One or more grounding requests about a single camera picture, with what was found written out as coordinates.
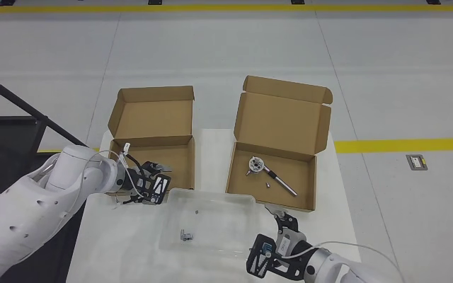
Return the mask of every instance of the white tabletop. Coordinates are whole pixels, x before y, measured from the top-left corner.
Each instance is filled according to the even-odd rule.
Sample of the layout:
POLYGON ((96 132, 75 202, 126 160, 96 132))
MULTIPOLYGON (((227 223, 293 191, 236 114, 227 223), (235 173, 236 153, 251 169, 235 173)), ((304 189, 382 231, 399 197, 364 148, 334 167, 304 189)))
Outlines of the white tabletop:
MULTIPOLYGON (((224 192, 227 185, 232 129, 194 130, 196 141, 195 189, 224 192)), ((101 150, 108 149, 112 135, 104 134, 101 150)), ((316 210, 289 210, 299 230, 311 244, 323 241, 356 243, 338 160, 329 135, 328 146, 318 154, 316 210)), ((258 205, 259 233, 277 237, 277 224, 263 205, 258 205)), ((246 272, 245 260, 213 258, 204 254, 159 250, 165 204, 117 206, 113 197, 91 195, 85 206, 67 282, 263 282, 246 272)), ((350 260, 360 261, 358 249, 328 247, 350 260)), ((264 281, 285 279, 270 272, 264 281)))

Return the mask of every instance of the clear plastic container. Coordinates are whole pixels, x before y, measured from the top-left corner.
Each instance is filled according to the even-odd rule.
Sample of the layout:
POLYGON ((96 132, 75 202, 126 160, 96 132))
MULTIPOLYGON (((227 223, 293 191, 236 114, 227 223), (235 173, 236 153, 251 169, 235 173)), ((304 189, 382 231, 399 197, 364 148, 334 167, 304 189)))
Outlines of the clear plastic container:
POLYGON ((159 247, 246 258, 256 237, 255 204, 250 195, 172 189, 159 247), (193 239, 183 241, 182 229, 193 239))

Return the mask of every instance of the concrete floor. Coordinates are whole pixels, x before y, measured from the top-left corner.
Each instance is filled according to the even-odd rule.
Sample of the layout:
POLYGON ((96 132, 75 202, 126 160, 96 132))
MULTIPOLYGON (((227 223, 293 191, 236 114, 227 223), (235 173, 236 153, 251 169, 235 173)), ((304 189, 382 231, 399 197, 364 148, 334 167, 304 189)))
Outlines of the concrete floor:
MULTIPOLYGON (((93 147, 119 88, 194 85, 193 127, 232 128, 247 74, 329 87, 335 140, 452 137, 451 24, 451 13, 0 14, 0 83, 93 147)), ((22 114, 0 101, 1 115, 22 114)), ((49 130, 41 149, 66 144, 49 130)), ((357 241, 407 282, 453 282, 453 156, 416 153, 428 171, 410 171, 406 152, 338 155, 357 241)))

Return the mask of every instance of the yellow stripe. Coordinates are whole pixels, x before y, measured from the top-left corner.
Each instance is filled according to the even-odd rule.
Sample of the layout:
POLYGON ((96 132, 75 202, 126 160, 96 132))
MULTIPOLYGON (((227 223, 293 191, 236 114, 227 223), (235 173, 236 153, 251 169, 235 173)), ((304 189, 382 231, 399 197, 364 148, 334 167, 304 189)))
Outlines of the yellow stripe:
POLYGON ((445 5, 146 5, 146 6, 3 6, 0 13, 119 13, 119 12, 228 12, 228 11, 323 11, 323 12, 451 12, 445 5))
POLYGON ((396 151, 451 151, 453 139, 387 139, 374 141, 335 141, 337 154, 364 154, 396 151))

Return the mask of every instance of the box flap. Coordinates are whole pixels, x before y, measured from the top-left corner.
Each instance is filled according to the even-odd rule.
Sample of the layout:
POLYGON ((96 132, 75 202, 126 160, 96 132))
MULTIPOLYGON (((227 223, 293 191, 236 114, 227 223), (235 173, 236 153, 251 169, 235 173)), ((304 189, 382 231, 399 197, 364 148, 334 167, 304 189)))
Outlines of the box flap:
POLYGON ((247 76, 234 135, 238 142, 314 155, 327 145, 328 88, 247 76))
POLYGON ((108 128, 116 139, 192 134, 192 86, 122 88, 108 128))
POLYGON ((247 76, 242 89, 249 93, 261 93, 312 103, 331 104, 333 102, 331 90, 323 86, 311 86, 305 83, 279 81, 259 76, 247 76))

